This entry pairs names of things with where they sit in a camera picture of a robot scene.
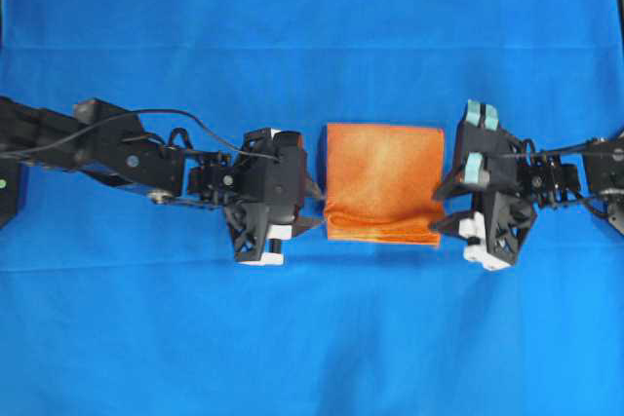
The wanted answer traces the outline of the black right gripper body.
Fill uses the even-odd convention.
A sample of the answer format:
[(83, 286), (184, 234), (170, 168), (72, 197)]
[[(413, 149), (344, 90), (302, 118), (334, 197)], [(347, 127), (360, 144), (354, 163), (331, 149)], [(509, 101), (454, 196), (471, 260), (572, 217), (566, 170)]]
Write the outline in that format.
[(472, 202), (452, 219), (533, 221), (536, 213), (521, 182), (525, 151), (522, 141), (501, 127), (494, 106), (469, 102), (457, 126), (452, 195), (470, 195)]

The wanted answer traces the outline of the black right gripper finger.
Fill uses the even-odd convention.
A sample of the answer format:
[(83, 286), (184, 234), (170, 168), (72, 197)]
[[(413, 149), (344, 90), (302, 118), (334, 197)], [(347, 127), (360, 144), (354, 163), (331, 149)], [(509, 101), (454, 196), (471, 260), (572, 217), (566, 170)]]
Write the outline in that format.
[(481, 193), (483, 186), (477, 183), (467, 183), (463, 172), (449, 173), (434, 191), (434, 201), (442, 202), (447, 199), (461, 197), (474, 193)]
[(438, 221), (431, 222), (429, 229), (442, 236), (460, 236), (460, 222), (464, 220), (472, 221), (473, 218), (474, 211), (472, 210), (458, 211)]

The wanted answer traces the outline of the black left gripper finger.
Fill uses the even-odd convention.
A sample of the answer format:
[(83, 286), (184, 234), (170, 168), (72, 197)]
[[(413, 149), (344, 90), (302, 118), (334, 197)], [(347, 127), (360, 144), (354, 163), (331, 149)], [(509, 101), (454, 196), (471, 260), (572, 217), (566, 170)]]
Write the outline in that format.
[(304, 196), (315, 201), (324, 201), (326, 199), (325, 194), (321, 190), (320, 186), (311, 177), (306, 176), (304, 181)]
[(320, 217), (300, 215), (292, 224), (292, 238), (296, 238), (303, 233), (322, 225), (324, 220)]

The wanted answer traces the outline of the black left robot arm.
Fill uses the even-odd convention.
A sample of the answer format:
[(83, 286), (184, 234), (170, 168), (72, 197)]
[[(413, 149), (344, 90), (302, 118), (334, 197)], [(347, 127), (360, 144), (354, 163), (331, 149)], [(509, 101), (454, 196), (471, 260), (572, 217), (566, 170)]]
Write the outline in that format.
[(195, 148), (184, 128), (149, 132), (136, 111), (99, 99), (67, 116), (1, 99), (1, 156), (11, 163), (80, 171), (155, 204), (220, 209), (237, 246), (288, 240), (320, 225), (301, 215), (323, 197), (298, 132), (248, 132), (234, 155)]

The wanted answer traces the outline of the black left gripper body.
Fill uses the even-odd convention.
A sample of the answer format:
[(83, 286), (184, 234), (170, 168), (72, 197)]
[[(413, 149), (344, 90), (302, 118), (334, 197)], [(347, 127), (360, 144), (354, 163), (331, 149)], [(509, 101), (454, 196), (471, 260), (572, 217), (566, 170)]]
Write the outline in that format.
[(247, 132), (234, 163), (234, 200), (224, 209), (229, 224), (250, 224), (242, 204), (269, 207), (270, 224), (295, 224), (304, 206), (306, 152), (300, 132), (271, 128)]

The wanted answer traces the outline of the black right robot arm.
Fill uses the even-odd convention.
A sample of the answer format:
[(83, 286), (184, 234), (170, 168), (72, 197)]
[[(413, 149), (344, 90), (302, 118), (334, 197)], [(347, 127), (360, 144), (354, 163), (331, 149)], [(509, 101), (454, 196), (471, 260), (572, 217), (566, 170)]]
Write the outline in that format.
[(623, 138), (539, 150), (504, 129), (494, 106), (469, 100), (451, 168), (434, 193), (440, 202), (462, 196), (469, 208), (434, 222), (433, 230), (505, 259), (517, 254), (545, 208), (581, 206), (621, 228)]

